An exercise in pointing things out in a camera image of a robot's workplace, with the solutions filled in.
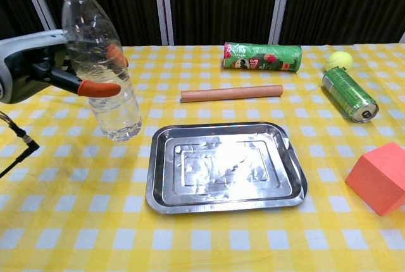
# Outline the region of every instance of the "green aluminum can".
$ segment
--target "green aluminum can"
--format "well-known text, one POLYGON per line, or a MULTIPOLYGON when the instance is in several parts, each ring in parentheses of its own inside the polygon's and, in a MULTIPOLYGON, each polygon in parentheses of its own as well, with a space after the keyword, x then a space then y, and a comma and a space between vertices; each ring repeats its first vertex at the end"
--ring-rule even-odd
POLYGON ((223 67, 252 70, 297 71, 301 65, 300 46, 267 46, 226 42, 223 67))
POLYGON ((369 122, 378 113, 378 105, 343 68, 332 68, 322 78, 322 85, 357 123, 369 122))

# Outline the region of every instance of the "orange foam block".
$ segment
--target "orange foam block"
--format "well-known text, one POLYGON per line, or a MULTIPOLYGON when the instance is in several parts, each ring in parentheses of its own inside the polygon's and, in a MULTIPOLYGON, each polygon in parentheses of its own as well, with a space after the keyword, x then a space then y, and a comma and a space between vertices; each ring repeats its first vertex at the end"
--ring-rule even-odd
POLYGON ((405 150, 395 142, 362 155, 346 183, 380 216, 405 204, 405 150))

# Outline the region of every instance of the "yellow tennis ball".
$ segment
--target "yellow tennis ball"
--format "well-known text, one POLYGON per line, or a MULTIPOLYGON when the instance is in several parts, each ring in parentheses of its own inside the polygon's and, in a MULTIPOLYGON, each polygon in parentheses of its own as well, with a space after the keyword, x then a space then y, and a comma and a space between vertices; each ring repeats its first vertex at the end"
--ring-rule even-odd
POLYGON ((348 52, 338 51, 334 52, 329 56, 327 62, 325 63, 325 69, 330 70, 331 68, 345 68, 345 70, 350 69, 353 66, 353 58, 348 52))

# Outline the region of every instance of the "black cable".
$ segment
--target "black cable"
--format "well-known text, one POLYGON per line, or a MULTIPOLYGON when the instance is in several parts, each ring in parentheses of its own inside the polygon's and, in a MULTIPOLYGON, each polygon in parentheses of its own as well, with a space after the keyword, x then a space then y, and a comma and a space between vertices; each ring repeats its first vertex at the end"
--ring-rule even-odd
POLYGON ((14 168, 18 163, 21 163, 25 158, 39 149, 39 145, 29 137, 25 130, 18 127, 13 120, 2 111, 0 111, 0 119, 4 120, 10 129, 12 129, 16 135, 21 138, 28 146, 28 149, 25 149, 3 172, 0 173, 0 178, 8 173, 9 170, 14 168))

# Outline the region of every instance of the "yellow checkered tablecloth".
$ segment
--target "yellow checkered tablecloth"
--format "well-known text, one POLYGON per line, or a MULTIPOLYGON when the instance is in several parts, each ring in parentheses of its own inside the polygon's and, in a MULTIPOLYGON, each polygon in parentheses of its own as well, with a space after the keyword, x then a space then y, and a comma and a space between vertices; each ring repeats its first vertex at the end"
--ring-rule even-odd
MULTIPOLYGON (((127 47, 139 136, 101 135, 84 98, 50 87, 0 105, 41 148, 0 180, 0 271, 405 271, 405 207, 379 217, 344 183, 363 153, 405 145, 405 45, 303 47, 297 73, 222 70, 221 46, 127 47), (345 119, 321 89, 334 50, 379 103, 345 119), (282 84, 281 98, 181 104, 181 90, 282 84), (166 125, 270 121, 309 184, 283 209, 162 215, 145 202, 151 137, 166 125)), ((0 123, 0 166, 25 145, 0 123)))

